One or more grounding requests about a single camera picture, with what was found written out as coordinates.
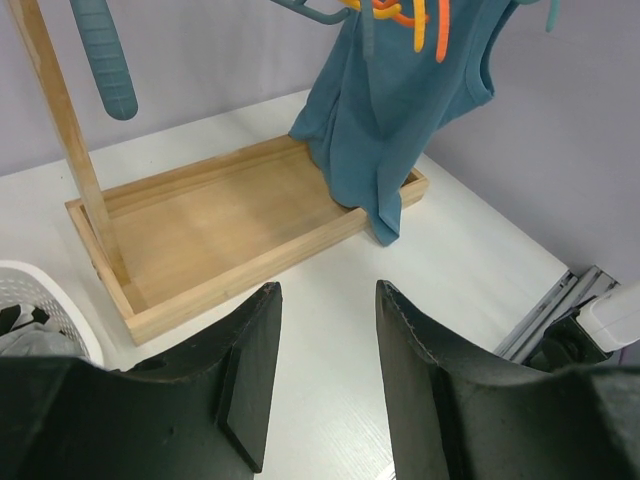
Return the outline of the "teal blue tank top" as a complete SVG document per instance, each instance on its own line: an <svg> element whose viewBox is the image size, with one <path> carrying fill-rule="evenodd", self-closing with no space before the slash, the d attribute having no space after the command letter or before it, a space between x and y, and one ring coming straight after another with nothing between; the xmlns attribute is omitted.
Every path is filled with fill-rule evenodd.
<svg viewBox="0 0 640 480"><path fill-rule="evenodd" d="M347 19L290 135L308 144L331 197L364 209L387 246L400 235L400 188L433 134L494 96L491 50L518 5L454 1L447 58L434 58L436 29L421 53L392 21L374 27L365 57L359 15Z"/></svg>

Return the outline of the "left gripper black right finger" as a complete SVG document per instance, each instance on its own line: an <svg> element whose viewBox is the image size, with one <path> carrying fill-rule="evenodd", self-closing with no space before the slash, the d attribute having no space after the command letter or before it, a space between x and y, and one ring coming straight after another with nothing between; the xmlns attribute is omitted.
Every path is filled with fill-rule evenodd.
<svg viewBox="0 0 640 480"><path fill-rule="evenodd" d="M545 373L509 362L376 285L376 328L400 479L635 479L639 370Z"/></svg>

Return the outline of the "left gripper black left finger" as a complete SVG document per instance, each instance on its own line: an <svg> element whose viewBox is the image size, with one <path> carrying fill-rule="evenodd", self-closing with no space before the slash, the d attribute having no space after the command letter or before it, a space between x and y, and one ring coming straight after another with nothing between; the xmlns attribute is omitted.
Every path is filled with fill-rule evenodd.
<svg viewBox="0 0 640 480"><path fill-rule="evenodd" d="M264 466L282 321L268 282L128 371L1 361L5 479L251 479Z"/></svg>

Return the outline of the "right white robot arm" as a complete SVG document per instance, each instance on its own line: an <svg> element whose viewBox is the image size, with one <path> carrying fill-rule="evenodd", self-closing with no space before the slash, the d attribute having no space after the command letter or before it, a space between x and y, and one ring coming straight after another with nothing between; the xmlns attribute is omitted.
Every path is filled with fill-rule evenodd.
<svg viewBox="0 0 640 480"><path fill-rule="evenodd" d="M550 324L524 364L542 372L596 365L639 340L639 284L617 286Z"/></svg>

